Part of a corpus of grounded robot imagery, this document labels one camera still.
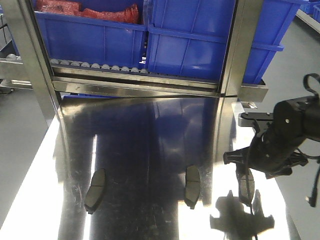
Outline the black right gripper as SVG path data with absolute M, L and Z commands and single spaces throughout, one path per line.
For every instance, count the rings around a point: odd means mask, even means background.
M 268 179 L 289 176 L 292 168 L 307 160 L 291 157 L 306 140 L 320 140 L 320 99 L 316 96 L 283 100 L 269 112 L 243 112 L 238 115 L 240 127 L 255 131 L 250 147 L 223 154 L 223 163 L 236 164 L 237 173 L 254 169 Z

